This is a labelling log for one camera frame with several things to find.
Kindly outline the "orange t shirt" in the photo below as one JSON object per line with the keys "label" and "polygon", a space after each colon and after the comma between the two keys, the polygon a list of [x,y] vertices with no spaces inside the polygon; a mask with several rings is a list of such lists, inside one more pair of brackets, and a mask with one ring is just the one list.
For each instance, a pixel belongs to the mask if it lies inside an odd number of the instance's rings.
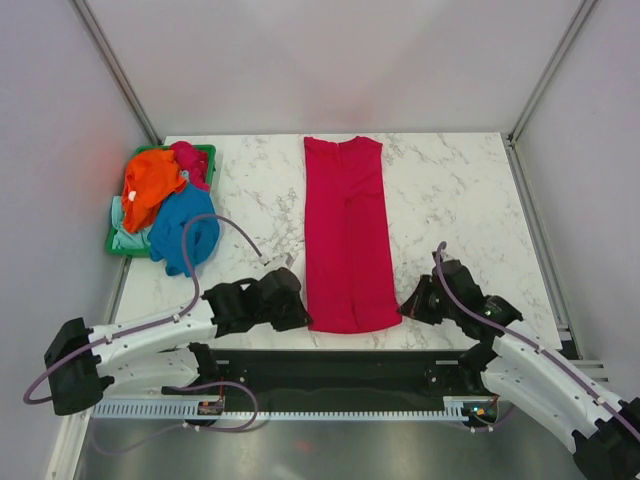
{"label": "orange t shirt", "polygon": [[124,229],[136,233],[152,225],[164,200],[186,186],[171,150],[150,149],[135,155],[126,166],[121,194]]}

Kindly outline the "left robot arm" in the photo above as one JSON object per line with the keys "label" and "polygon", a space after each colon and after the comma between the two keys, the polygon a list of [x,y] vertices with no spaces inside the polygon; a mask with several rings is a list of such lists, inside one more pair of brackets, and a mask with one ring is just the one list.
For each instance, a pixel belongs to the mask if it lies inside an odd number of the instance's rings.
{"label": "left robot arm", "polygon": [[129,324],[69,320],[44,355],[54,412],[79,413],[134,385],[165,395],[211,392],[222,378],[212,340],[261,324],[283,332],[311,323],[301,283],[284,267],[261,279],[220,283],[185,306]]}

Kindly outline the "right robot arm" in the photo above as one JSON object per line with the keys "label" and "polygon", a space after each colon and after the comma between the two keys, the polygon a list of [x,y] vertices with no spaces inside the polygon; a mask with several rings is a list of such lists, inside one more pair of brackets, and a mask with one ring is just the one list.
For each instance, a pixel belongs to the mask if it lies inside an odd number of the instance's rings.
{"label": "right robot arm", "polygon": [[587,479],[639,476],[639,401],[625,401],[544,346],[522,313],[486,295],[456,259],[437,258],[399,313],[426,324],[453,321],[475,345],[458,381],[509,402],[554,435]]}

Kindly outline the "green plastic basket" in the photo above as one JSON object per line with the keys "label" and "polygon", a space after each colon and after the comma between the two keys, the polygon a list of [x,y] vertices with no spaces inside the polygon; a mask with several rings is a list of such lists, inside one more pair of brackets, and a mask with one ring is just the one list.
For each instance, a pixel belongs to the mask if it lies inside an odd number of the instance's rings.
{"label": "green plastic basket", "polygon": [[[214,173],[216,171],[216,148],[211,144],[196,144],[194,148],[204,152],[207,156],[207,170],[205,182],[212,184]],[[110,227],[105,241],[105,251],[111,255],[124,256],[129,258],[148,258],[149,245],[144,243],[146,235],[150,231],[147,227],[141,233],[130,235],[121,229],[121,220],[123,215],[117,216],[116,202],[112,201],[110,210]]]}

